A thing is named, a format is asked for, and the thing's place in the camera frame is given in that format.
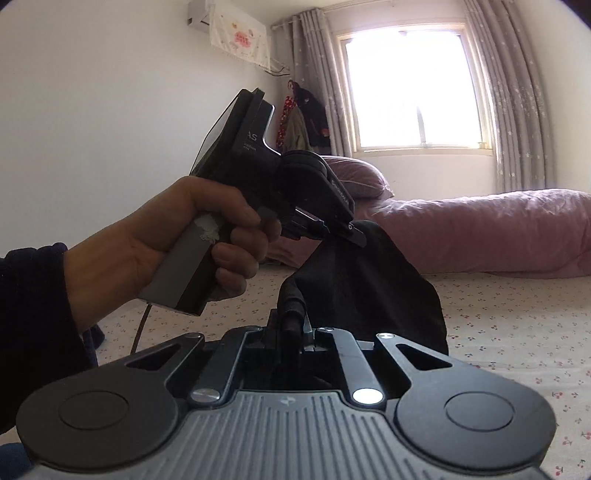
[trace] window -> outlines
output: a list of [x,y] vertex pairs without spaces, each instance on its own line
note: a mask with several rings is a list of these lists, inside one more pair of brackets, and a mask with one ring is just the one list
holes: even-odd
[[439,28],[342,40],[357,150],[485,146],[463,33]]

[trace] white wall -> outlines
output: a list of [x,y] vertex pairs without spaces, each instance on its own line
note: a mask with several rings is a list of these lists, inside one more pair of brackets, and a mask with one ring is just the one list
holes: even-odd
[[557,186],[591,192],[591,30],[560,0],[517,0],[548,103]]
[[187,4],[14,0],[0,12],[0,256],[72,246],[187,174],[240,88],[279,106],[279,82],[213,51]]
[[[465,22],[460,0],[396,0],[327,13],[334,35],[392,25]],[[496,167],[489,155],[384,154],[358,152],[356,157],[378,167],[397,199],[448,199],[496,193]]]

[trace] ceiling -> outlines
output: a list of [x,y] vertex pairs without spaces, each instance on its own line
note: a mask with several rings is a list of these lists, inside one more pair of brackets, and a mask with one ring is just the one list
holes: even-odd
[[343,0],[232,0],[232,3],[265,25],[282,18],[318,7],[342,3]]

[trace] person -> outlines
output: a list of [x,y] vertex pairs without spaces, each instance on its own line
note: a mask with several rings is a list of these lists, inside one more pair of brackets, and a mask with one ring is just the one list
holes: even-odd
[[[197,177],[181,178],[72,249],[27,248],[0,260],[0,433],[14,425],[33,391],[91,367],[79,334],[136,298],[202,211],[235,225],[230,243],[212,248],[218,266],[212,299],[238,296],[281,224],[261,220],[238,189]],[[22,447],[0,447],[0,479],[16,478],[28,465]]]

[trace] round joint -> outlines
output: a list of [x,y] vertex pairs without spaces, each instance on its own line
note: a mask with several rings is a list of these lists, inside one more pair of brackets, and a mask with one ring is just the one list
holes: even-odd
[[198,388],[191,392],[191,400],[197,403],[214,403],[220,399],[220,392],[212,388]]
[[363,405],[375,405],[384,399],[384,394],[375,388],[360,388],[353,392],[353,400]]

